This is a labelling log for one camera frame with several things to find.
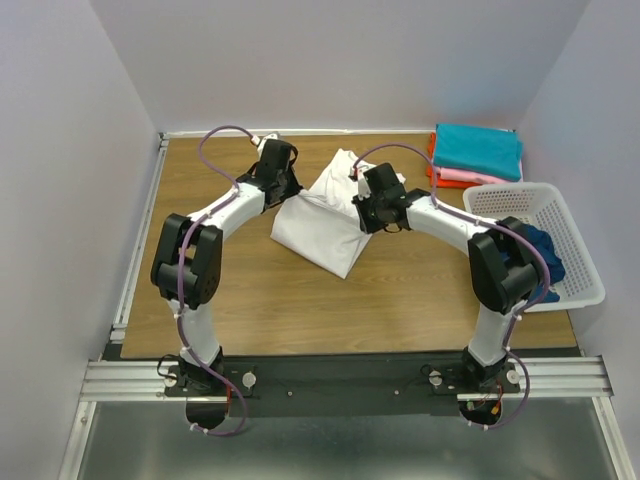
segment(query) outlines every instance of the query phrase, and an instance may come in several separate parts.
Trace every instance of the crumpled white fabric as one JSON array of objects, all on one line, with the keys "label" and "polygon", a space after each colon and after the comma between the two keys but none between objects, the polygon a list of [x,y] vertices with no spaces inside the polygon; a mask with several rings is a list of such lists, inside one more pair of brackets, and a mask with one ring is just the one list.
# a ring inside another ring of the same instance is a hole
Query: crumpled white fabric
[{"label": "crumpled white fabric", "polygon": [[[371,235],[360,231],[352,198],[358,184],[348,178],[357,155],[338,150],[311,188],[286,200],[271,238],[340,278],[346,278]],[[398,179],[405,179],[398,174]]]}]

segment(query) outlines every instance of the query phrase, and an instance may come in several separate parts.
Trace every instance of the gray wall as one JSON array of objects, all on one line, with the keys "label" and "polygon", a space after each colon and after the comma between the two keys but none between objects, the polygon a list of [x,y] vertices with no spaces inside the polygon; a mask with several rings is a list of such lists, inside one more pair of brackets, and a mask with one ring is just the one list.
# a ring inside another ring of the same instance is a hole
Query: gray wall
[{"label": "gray wall", "polygon": [[515,127],[588,0],[91,0],[156,127]]},{"label": "gray wall", "polygon": [[593,0],[520,125],[529,179],[562,191],[607,298],[571,313],[602,354],[618,422],[640,471],[640,3]]},{"label": "gray wall", "polygon": [[156,146],[86,0],[2,2],[0,145],[0,478],[50,480]]}]

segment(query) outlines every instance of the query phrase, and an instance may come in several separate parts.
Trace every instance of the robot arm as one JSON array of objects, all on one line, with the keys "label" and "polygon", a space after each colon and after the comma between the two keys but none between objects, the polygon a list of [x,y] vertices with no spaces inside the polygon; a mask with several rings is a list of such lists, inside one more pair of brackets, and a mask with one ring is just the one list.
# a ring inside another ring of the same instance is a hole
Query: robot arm
[{"label": "robot arm", "polygon": [[[151,281],[176,316],[180,310],[177,283],[182,240],[196,219],[215,212],[195,230],[190,241],[190,247],[195,247],[195,250],[192,256],[187,254],[182,269],[185,297],[183,331],[188,344],[206,365],[212,365],[220,353],[220,344],[211,322],[210,301],[220,283],[223,242],[242,224],[297,195],[302,189],[293,170],[297,158],[293,145],[272,134],[258,145],[258,152],[259,161],[238,178],[238,192],[233,202],[216,209],[228,202],[234,193],[230,190],[188,217],[172,214],[167,218],[153,261]],[[180,356],[188,363],[198,365],[186,348],[181,350]]]},{"label": "robot arm", "polygon": [[428,192],[406,192],[388,163],[364,167],[360,173],[353,203],[362,231],[375,233],[396,224],[399,229],[437,237],[469,256],[480,310],[474,336],[463,352],[463,373],[474,388],[493,381],[505,364],[516,312],[535,290],[541,274],[526,248],[480,223],[497,223],[526,238],[524,225],[513,217],[499,222],[477,217],[476,224],[464,221],[459,217],[469,217],[468,213],[449,205],[436,206]]}]

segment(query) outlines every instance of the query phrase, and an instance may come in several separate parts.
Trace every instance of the wooden tabletop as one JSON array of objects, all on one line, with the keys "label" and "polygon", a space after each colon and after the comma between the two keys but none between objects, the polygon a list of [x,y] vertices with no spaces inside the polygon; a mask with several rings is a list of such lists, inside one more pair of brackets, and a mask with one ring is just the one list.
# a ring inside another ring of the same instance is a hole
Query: wooden tabletop
[{"label": "wooden tabletop", "polygon": [[[311,186],[338,148],[362,153],[384,142],[425,147],[425,135],[308,136],[288,139],[300,151],[296,174]],[[122,356],[176,353],[179,339],[166,302],[149,274],[165,218],[199,210],[225,193],[227,180],[197,158],[198,139],[169,143]],[[246,138],[212,138],[205,153],[234,176],[256,160]],[[388,149],[367,159],[389,161],[407,188],[428,189],[424,161]],[[439,198],[463,208],[462,191]],[[215,329],[227,354],[302,354],[458,350],[471,339],[478,300],[468,259],[425,234],[373,236],[346,280],[317,267],[269,238],[277,208],[241,227],[224,244],[222,279],[213,298]],[[527,314],[512,345],[575,346],[565,311]]]}]

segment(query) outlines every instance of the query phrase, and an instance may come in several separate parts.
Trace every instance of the laundry basket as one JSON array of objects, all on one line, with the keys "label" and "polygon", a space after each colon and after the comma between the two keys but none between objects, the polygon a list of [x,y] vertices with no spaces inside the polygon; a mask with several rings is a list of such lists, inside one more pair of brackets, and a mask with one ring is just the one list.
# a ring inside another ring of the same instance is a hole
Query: laundry basket
[{"label": "laundry basket", "polygon": [[604,300],[604,286],[562,195],[548,183],[482,185],[465,190],[464,207],[490,218],[513,216],[549,232],[567,272],[551,286],[560,296],[555,303],[540,303],[531,312],[564,310],[596,305]]}]

